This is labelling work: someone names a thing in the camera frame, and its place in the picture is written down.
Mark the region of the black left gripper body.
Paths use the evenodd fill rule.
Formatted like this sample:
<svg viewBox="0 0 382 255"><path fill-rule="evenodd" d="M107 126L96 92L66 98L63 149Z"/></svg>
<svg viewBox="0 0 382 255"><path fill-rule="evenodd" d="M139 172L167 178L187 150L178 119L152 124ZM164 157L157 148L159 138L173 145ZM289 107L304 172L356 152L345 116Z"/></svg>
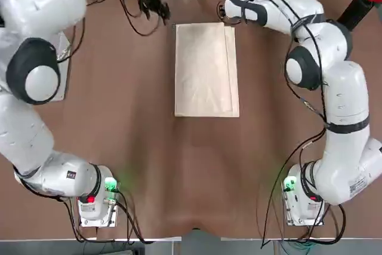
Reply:
<svg viewBox="0 0 382 255"><path fill-rule="evenodd" d="M140 11L142 11L142 4L146 3L147 6L150 7L150 10L156 14L159 14L159 6L162 0L138 0L138 6Z"/></svg>

